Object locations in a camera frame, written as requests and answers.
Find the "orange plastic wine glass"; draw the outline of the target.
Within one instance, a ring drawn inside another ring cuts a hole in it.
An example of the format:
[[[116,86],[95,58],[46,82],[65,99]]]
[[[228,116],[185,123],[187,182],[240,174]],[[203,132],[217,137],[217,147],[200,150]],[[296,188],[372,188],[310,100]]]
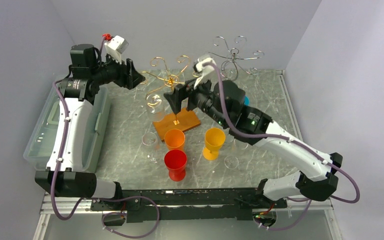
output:
[[[184,151],[185,134],[180,129],[170,129],[164,135],[164,142],[169,151]]]

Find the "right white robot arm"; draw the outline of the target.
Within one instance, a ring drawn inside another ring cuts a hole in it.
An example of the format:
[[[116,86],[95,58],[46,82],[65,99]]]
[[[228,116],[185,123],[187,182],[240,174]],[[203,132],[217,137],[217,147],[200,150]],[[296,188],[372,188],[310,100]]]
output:
[[[296,195],[322,202],[337,190],[339,179],[335,174],[343,160],[339,153],[317,153],[269,115],[245,105],[245,91],[231,80],[223,81],[223,94],[219,85],[212,86],[210,80],[197,87],[195,82],[188,80],[177,84],[172,92],[164,93],[174,113],[179,113],[182,101],[187,100],[187,111],[200,109],[223,129],[229,129],[234,139],[266,148],[298,169],[284,177],[261,180],[255,194],[260,207],[267,208],[275,201]]]

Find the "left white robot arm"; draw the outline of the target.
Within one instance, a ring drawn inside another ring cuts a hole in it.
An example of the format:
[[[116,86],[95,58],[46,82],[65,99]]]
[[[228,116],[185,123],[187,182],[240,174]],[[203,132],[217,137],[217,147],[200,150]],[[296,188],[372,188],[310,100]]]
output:
[[[91,125],[92,110],[100,87],[115,83],[121,88],[134,89],[145,81],[128,58],[122,60],[126,41],[106,42],[106,61],[92,44],[71,47],[69,76],[57,81],[59,123],[52,154],[44,170],[35,173],[35,182],[54,197],[101,198],[111,210],[124,203],[120,185],[98,180],[83,167],[87,128]]]

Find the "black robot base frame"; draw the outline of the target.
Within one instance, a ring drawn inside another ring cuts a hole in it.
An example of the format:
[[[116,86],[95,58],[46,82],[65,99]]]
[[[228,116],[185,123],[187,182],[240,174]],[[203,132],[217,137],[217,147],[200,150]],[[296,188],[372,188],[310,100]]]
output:
[[[127,223],[167,220],[236,219],[251,221],[258,211],[287,206],[286,200],[269,200],[255,187],[190,189],[123,189],[120,202],[93,200],[99,207],[123,211]]]

